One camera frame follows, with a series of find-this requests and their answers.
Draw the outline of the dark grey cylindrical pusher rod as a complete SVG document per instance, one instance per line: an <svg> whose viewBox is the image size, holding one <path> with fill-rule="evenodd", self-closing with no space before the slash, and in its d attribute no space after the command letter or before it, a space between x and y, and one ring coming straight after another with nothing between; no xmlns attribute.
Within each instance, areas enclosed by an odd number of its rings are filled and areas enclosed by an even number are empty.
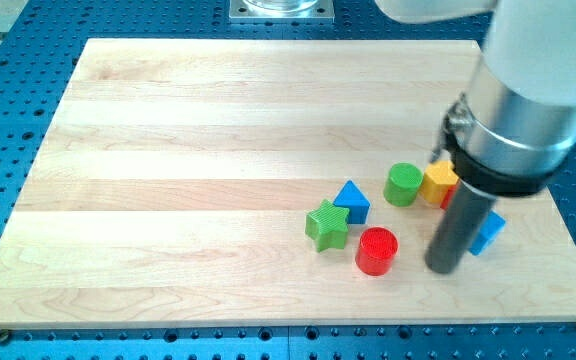
<svg viewBox="0 0 576 360"><path fill-rule="evenodd" d="M427 267L439 274L453 273L496 202L495 195L460 182L425 251Z"/></svg>

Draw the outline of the black flange collar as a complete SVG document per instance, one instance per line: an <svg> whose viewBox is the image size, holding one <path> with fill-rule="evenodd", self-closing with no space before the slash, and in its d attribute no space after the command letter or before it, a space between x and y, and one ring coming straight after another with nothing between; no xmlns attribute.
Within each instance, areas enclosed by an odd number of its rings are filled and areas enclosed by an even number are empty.
<svg viewBox="0 0 576 360"><path fill-rule="evenodd" d="M492 170L474 158L457 143L454 134L444 135L444 149L450 153L454 171L462 181L485 193L502 197L526 197L542 191L567 163L564 159L557 167L543 175L508 175Z"/></svg>

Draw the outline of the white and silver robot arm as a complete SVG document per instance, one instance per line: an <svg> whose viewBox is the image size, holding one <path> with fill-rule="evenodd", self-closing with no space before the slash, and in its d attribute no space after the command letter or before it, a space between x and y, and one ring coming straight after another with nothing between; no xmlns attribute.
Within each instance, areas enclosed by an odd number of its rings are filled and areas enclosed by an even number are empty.
<svg viewBox="0 0 576 360"><path fill-rule="evenodd" d="M576 143L576 1L377 0L400 23L493 14L467 89L442 120L431 159L450 154L459 185L424 260L449 274L496 200L540 192Z"/></svg>

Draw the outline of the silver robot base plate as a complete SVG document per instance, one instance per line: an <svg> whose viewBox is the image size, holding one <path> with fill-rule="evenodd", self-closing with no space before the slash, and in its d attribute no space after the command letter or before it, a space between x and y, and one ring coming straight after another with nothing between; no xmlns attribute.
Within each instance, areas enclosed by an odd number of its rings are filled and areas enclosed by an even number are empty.
<svg viewBox="0 0 576 360"><path fill-rule="evenodd" d="M231 22L333 20L333 0L230 0Z"/></svg>

